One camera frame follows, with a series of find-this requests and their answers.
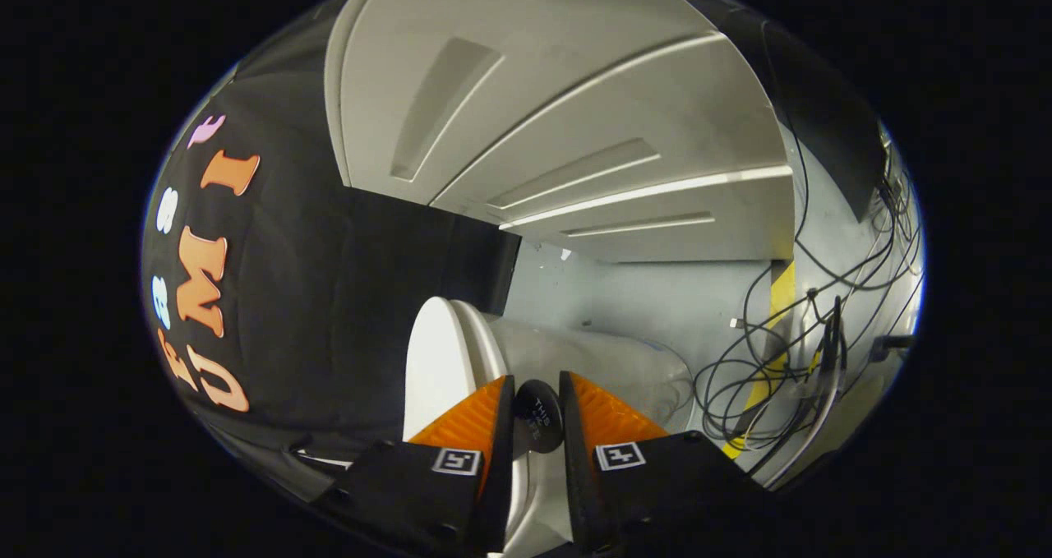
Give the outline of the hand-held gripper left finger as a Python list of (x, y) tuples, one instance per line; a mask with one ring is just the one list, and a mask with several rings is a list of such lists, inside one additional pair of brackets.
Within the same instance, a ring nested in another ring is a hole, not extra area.
[(514, 378), (500, 376), (409, 440), (373, 443), (316, 505), (392, 553), (500, 553), (512, 495), (514, 394)]

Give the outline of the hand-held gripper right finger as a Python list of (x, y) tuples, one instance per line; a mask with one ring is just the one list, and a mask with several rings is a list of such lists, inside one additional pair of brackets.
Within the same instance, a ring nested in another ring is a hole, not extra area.
[(755, 524), (768, 491), (706, 435), (669, 433), (563, 371), (569, 518), (582, 556), (683, 556)]

